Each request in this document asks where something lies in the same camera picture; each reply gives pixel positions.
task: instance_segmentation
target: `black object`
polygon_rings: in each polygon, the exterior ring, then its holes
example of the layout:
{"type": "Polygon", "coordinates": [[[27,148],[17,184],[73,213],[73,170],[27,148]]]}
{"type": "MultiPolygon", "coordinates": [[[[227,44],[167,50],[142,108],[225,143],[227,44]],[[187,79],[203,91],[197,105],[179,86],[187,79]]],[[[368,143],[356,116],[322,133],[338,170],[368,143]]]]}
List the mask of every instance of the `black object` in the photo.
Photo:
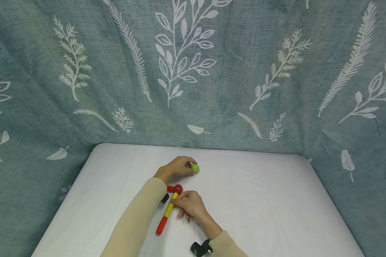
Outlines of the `black object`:
{"type": "Polygon", "coordinates": [[[192,244],[192,247],[190,247],[190,251],[193,252],[194,256],[202,257],[203,255],[209,253],[213,253],[213,249],[209,246],[209,239],[206,239],[202,245],[198,244],[197,242],[194,242],[192,244]]]}
{"type": "Polygon", "coordinates": [[[167,200],[169,199],[169,194],[165,194],[165,196],[163,197],[163,199],[161,200],[162,203],[166,203],[167,200]]]}

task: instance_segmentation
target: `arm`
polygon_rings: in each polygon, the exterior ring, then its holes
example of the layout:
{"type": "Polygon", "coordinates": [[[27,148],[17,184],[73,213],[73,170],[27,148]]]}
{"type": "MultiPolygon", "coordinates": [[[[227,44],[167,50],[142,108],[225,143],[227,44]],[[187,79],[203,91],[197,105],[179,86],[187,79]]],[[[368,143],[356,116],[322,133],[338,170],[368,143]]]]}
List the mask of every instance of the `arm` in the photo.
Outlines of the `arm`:
{"type": "Polygon", "coordinates": [[[190,162],[197,164],[190,157],[178,156],[159,168],[123,212],[100,257],[139,256],[157,205],[167,193],[168,179],[173,175],[194,174],[190,162]]]}

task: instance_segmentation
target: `finger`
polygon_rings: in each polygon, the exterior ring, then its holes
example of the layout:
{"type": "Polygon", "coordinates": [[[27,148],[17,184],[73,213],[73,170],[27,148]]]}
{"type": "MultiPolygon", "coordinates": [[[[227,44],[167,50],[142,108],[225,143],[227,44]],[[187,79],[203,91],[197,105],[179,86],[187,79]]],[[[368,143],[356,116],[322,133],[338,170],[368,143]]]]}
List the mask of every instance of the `finger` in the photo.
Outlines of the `finger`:
{"type": "Polygon", "coordinates": [[[183,215],[186,213],[184,209],[180,209],[179,213],[177,214],[177,218],[183,217],[183,215]]]}
{"type": "Polygon", "coordinates": [[[193,191],[184,191],[181,194],[179,194],[179,197],[177,197],[177,199],[183,199],[183,198],[189,197],[192,192],[193,191]]]}

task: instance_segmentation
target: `fabric backdrop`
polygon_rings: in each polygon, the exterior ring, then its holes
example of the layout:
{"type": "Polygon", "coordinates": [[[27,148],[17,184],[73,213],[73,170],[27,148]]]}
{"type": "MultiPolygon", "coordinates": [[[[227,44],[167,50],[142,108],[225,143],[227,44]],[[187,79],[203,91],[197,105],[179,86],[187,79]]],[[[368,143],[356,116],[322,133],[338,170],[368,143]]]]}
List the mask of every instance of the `fabric backdrop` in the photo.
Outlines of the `fabric backdrop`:
{"type": "Polygon", "coordinates": [[[0,0],[0,257],[102,142],[303,155],[385,257],[386,0],[0,0]]]}

